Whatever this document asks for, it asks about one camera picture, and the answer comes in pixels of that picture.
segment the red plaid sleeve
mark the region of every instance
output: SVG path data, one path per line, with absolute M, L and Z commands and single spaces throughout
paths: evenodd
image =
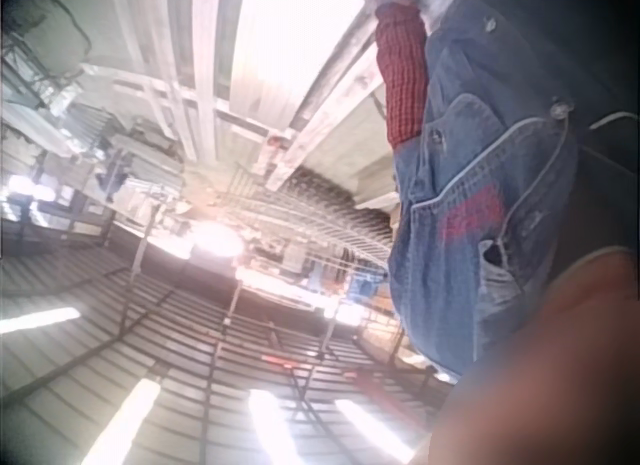
M 427 100 L 427 32 L 417 7 L 390 3 L 376 11 L 378 67 L 387 89 L 392 148 L 420 135 Z

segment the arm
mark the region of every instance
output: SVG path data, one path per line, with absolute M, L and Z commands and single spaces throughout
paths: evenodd
M 375 0 L 378 66 L 387 92 L 387 138 L 395 149 L 422 132 L 427 40 L 417 0 Z

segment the red plaid shirt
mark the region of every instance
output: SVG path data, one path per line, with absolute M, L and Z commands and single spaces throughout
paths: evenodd
M 427 32 L 417 7 L 378 8 L 378 66 L 387 88 L 387 138 L 392 148 L 422 133 L 427 101 Z

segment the person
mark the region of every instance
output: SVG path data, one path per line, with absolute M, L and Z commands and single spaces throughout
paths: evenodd
M 391 296 L 458 380 L 414 462 L 623 463 L 616 440 L 640 425 L 635 16 L 373 1 L 401 200 Z

